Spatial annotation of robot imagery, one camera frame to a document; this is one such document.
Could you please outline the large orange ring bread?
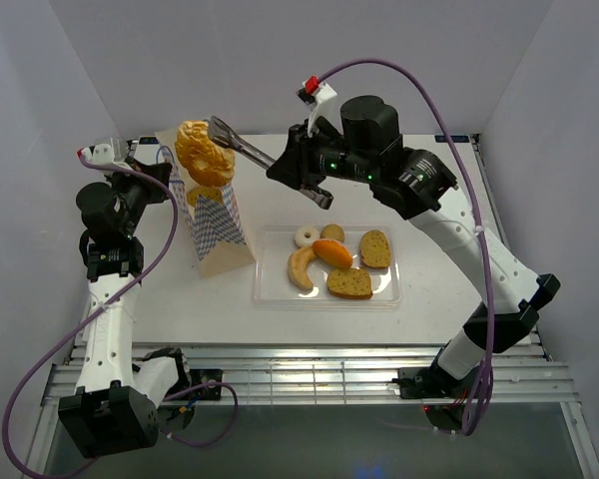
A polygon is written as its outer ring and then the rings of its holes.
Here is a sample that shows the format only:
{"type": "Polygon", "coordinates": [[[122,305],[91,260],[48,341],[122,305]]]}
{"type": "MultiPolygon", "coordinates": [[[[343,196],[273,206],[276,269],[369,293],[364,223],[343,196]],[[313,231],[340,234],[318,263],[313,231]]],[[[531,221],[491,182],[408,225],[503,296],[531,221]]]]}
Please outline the large orange ring bread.
{"type": "Polygon", "coordinates": [[[235,153],[211,141],[206,121],[185,121],[176,133],[175,148],[180,164],[204,187],[222,188],[235,175],[235,153]]]}

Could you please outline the metal serving tongs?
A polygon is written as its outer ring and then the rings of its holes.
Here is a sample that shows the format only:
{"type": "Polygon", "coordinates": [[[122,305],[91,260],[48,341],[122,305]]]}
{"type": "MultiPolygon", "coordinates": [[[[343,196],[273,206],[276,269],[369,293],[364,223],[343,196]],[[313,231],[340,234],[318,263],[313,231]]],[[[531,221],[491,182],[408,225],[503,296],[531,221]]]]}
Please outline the metal serving tongs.
{"type": "MultiPolygon", "coordinates": [[[[211,116],[208,120],[208,137],[214,144],[240,153],[265,171],[275,162],[271,156],[242,139],[226,122],[216,116],[211,116]]],[[[323,210],[328,210],[333,200],[330,192],[318,186],[291,186],[291,189],[300,192],[323,210]]]]}

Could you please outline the pale bread stick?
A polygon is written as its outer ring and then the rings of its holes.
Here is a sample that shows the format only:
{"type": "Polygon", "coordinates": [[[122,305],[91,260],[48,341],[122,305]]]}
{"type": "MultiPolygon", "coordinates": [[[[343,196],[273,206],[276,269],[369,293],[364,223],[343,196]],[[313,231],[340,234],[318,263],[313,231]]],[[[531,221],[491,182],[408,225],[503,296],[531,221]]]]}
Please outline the pale bread stick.
{"type": "Polygon", "coordinates": [[[304,246],[293,252],[288,259],[288,275],[290,281],[301,290],[312,290],[313,282],[307,274],[309,264],[315,260],[316,254],[311,246],[304,246]]]}

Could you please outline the orange oval bread roll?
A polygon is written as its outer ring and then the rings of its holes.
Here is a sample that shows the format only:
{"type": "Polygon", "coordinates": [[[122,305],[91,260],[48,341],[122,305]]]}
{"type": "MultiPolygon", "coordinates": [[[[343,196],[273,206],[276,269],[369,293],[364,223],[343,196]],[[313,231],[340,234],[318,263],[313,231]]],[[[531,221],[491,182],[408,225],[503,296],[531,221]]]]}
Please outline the orange oval bread roll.
{"type": "Polygon", "coordinates": [[[326,263],[335,268],[351,268],[353,257],[347,247],[336,239],[317,239],[312,249],[326,263]]]}

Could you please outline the paper bread bag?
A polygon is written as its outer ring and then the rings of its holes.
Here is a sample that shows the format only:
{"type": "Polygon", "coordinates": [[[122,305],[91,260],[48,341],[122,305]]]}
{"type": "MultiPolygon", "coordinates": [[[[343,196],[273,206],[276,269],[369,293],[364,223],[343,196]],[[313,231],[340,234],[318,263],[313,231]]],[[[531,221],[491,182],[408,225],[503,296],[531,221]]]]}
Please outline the paper bread bag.
{"type": "Polygon", "coordinates": [[[160,131],[156,138],[160,142],[158,155],[173,166],[170,188],[191,239],[194,265],[200,276],[211,277],[254,263],[255,258],[241,223],[233,186],[221,188],[224,199],[221,204],[201,198],[194,208],[190,207],[187,193],[198,184],[178,160],[176,131],[160,131]]]}

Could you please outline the small thin toast slice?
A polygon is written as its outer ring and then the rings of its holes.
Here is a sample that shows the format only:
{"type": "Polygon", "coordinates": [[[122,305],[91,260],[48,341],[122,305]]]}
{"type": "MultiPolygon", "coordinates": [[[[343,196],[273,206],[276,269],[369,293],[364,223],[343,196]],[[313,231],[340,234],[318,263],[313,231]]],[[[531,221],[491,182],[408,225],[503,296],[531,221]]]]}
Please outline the small thin toast slice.
{"type": "Polygon", "coordinates": [[[190,207],[194,208],[199,198],[206,198],[218,204],[224,201],[222,190],[217,187],[196,186],[188,191],[187,203],[190,207]]]}

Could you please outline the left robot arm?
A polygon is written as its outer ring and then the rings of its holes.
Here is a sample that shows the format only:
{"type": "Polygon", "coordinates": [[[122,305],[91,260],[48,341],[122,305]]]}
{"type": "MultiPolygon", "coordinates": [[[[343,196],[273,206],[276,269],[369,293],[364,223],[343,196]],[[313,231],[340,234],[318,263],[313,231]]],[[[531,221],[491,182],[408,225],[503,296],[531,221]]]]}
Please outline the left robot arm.
{"type": "Polygon", "coordinates": [[[76,197],[85,231],[80,251],[89,281],[86,357],[73,395],[61,398],[59,419],[87,459],[156,444],[157,409],[192,386],[182,351],[162,348],[132,360],[134,311],[141,291],[144,247],[135,229],[148,205],[166,200],[170,164],[113,173],[76,197]]]}

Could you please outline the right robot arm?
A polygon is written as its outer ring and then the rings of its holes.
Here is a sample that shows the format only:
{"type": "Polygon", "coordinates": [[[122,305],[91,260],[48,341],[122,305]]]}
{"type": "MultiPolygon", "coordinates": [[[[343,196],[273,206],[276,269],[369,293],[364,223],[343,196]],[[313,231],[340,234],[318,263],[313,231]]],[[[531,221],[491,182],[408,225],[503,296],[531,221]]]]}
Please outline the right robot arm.
{"type": "Polygon", "coordinates": [[[453,396],[467,383],[487,348],[501,353],[525,337],[560,282],[522,264],[492,233],[481,254],[477,224],[456,176],[427,150],[407,148],[398,114],[377,96],[359,96],[340,108],[342,128],[318,118],[316,130],[294,125],[284,152],[268,168],[271,180],[302,192],[323,209],[332,201],[320,188],[326,178],[365,183],[373,197],[432,239],[464,276],[486,294],[492,279],[494,304],[481,302],[432,364],[401,382],[413,396],[453,396]]]}

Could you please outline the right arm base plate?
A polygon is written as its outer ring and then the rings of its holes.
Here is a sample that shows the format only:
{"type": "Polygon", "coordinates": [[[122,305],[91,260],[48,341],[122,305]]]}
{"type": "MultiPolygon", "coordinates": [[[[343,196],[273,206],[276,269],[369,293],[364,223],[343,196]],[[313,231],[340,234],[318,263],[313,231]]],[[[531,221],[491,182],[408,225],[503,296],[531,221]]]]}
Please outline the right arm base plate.
{"type": "Polygon", "coordinates": [[[455,379],[437,366],[398,368],[392,382],[401,399],[460,398],[469,391],[479,368],[474,367],[462,379],[455,379]]]}

